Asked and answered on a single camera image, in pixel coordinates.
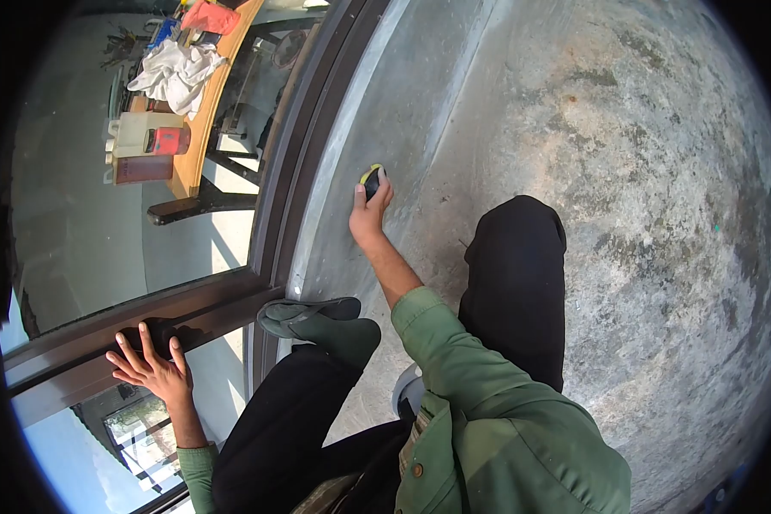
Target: left hand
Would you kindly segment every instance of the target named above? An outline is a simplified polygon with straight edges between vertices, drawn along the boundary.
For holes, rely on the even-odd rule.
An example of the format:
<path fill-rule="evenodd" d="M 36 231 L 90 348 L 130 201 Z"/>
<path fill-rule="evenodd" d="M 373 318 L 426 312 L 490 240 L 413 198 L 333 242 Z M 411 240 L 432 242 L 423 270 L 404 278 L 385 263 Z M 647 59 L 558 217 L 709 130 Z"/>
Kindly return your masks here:
<path fill-rule="evenodd" d="M 114 352 L 106 352 L 106 359 L 120 368 L 112 375 L 134 386 L 147 387 L 155 396 L 163 400 L 169 409 L 192 404 L 191 390 L 194 382 L 191 379 L 191 370 L 185 363 L 180 341 L 172 337 L 168 342 L 174 359 L 171 363 L 154 351 L 154 344 L 151 342 L 151 334 L 146 324 L 140 322 L 139 328 L 145 360 L 134 352 L 126 337 L 118 332 L 117 344 L 120 344 L 126 360 L 121 359 Z"/>

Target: finger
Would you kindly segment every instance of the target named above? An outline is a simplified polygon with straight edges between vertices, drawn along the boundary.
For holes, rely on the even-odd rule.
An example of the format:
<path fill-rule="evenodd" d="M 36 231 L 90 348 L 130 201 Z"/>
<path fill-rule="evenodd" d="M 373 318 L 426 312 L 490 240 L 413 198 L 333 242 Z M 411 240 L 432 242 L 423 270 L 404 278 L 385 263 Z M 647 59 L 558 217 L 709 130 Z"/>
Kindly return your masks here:
<path fill-rule="evenodd" d="M 362 184 L 357 184 L 354 186 L 354 208 L 366 208 L 366 187 Z"/>
<path fill-rule="evenodd" d="M 128 375 L 129 377 L 136 378 L 136 379 L 142 379 L 145 378 L 142 374 L 137 373 L 134 371 L 134 368 L 131 367 L 124 359 L 120 357 L 120 355 L 115 354 L 114 352 L 106 352 L 106 359 L 113 365 L 120 368 L 121 371 L 124 372 L 124 374 Z"/>
<path fill-rule="evenodd" d="M 124 372 L 122 371 L 112 372 L 112 377 L 115 377 L 117 380 L 123 380 L 124 382 L 128 382 L 133 386 L 143 385 L 143 381 L 137 380 L 136 378 L 129 377 L 128 375 L 124 374 Z"/>
<path fill-rule="evenodd" d="M 140 324 L 137 325 L 137 328 L 140 329 L 140 341 L 143 343 L 143 357 L 145 357 L 145 362 L 149 363 L 152 368 L 159 367 L 163 363 L 161 362 L 162 359 L 160 356 L 154 351 L 154 343 L 151 342 L 149 326 L 146 325 L 145 322 L 140 322 Z"/>
<path fill-rule="evenodd" d="M 172 352 L 172 359 L 174 359 L 174 365 L 180 370 L 180 374 L 185 377 L 188 374 L 188 365 L 185 363 L 185 354 L 180 347 L 180 340 L 176 337 L 172 337 L 168 341 L 168 349 Z"/>
<path fill-rule="evenodd" d="M 375 192 L 374 196 L 371 197 L 371 200 L 368 201 L 368 203 L 372 205 L 385 203 L 386 198 L 388 198 L 388 193 L 391 191 L 391 182 L 389 182 L 386 177 L 386 172 L 383 171 L 382 168 L 377 171 L 377 178 L 380 179 L 380 185 L 377 187 L 377 192 Z"/>
<path fill-rule="evenodd" d="M 131 367 L 134 368 L 134 371 L 141 375 L 145 375 L 149 372 L 145 368 L 145 363 L 140 360 L 140 357 L 138 357 L 137 354 L 134 353 L 134 349 L 131 347 L 131 344 L 129 344 L 126 337 L 120 332 L 117 333 L 117 344 L 120 344 L 120 348 L 123 350 L 123 354 L 126 356 L 126 359 L 129 361 Z"/>

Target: hand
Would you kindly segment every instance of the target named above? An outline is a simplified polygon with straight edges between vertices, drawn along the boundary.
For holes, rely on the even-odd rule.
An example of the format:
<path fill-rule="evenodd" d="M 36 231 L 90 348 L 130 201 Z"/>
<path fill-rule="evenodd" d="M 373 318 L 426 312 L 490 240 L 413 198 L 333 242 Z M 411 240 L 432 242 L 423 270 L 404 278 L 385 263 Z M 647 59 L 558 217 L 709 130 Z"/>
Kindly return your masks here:
<path fill-rule="evenodd" d="M 357 184 L 354 188 L 354 208 L 349 218 L 349 229 L 363 252 L 373 242 L 385 237 L 383 234 L 383 214 L 391 203 L 391 198 L 394 197 L 391 182 L 382 168 L 377 170 L 377 177 L 380 179 L 380 187 L 377 188 L 377 192 L 368 203 L 366 202 L 366 189 L 362 184 Z"/>
<path fill-rule="evenodd" d="M 193 405 L 191 389 L 194 383 L 191 380 L 191 370 L 185 363 L 185 355 L 180 348 L 180 340 L 172 337 L 168 342 L 174 359 L 171 363 L 154 351 L 154 344 L 151 342 L 151 334 L 146 324 L 140 322 L 139 328 L 145 361 L 135 354 L 126 337 L 118 332 L 117 343 L 120 344 L 126 360 L 121 359 L 114 352 L 106 352 L 106 359 L 120 368 L 112 375 L 134 386 L 147 387 L 166 403 L 168 409 Z"/>

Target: sky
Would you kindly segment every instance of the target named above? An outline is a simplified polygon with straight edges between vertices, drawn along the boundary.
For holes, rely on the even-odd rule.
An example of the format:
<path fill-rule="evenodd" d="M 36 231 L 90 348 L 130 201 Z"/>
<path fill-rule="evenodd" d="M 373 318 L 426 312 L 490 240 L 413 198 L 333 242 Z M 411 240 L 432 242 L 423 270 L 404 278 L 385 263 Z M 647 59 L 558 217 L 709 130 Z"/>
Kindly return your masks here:
<path fill-rule="evenodd" d="M 0 348 L 5 354 L 28 341 L 12 293 L 9 321 L 0 329 Z M 131 471 L 100 445 L 71 409 L 27 427 L 24 433 L 51 487 L 75 514 L 127 513 L 158 496 L 150 488 L 140 489 Z M 161 486 L 168 490 L 179 482 L 173 476 Z"/>

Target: white cloth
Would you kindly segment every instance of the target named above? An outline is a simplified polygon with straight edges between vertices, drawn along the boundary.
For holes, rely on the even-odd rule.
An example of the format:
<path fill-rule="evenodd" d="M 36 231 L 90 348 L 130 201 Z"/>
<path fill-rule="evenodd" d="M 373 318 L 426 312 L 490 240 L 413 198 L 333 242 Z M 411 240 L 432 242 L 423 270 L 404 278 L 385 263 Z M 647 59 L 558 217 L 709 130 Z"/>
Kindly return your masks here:
<path fill-rule="evenodd" d="M 143 71 L 128 90 L 145 91 L 149 98 L 167 101 L 175 113 L 194 119 L 206 80 L 225 62 L 214 45 L 185 48 L 165 39 L 143 59 Z"/>

